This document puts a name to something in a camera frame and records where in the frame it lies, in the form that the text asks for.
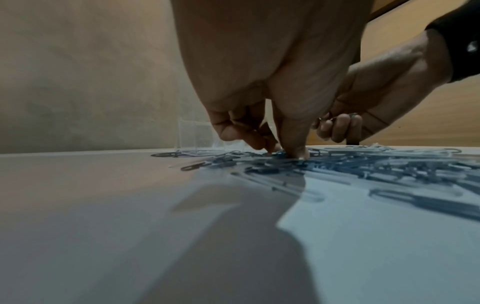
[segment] beige wall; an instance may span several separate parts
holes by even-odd
[[[361,43],[362,60],[415,37],[434,19],[466,0],[410,0],[371,21]],[[480,76],[435,90],[412,112],[365,144],[480,146]],[[324,144],[310,134],[310,144]]]
[[[198,102],[168,0],[3,0],[0,46],[0,153],[173,147]]]

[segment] black sleeve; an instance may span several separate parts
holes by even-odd
[[[435,29],[445,38],[453,66],[451,82],[480,74],[480,0],[468,1],[427,29]]]

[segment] wooden cabinet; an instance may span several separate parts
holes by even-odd
[[[371,59],[415,37],[432,20],[463,3],[465,0],[409,0],[374,19],[363,35],[361,59]],[[475,76],[438,88],[413,111],[363,143],[480,146],[479,115],[480,76]],[[314,132],[308,143],[325,144]]]

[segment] wrist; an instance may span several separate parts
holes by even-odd
[[[439,87],[449,83],[454,69],[443,36],[437,30],[428,29],[417,39],[433,85]]]

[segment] skin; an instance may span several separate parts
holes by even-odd
[[[225,141],[307,158],[312,122],[330,109],[373,0],[175,0],[182,58]]]
[[[328,114],[312,128],[324,140],[358,143],[411,111],[452,75],[443,37],[436,30],[425,31],[377,58],[351,66]]]

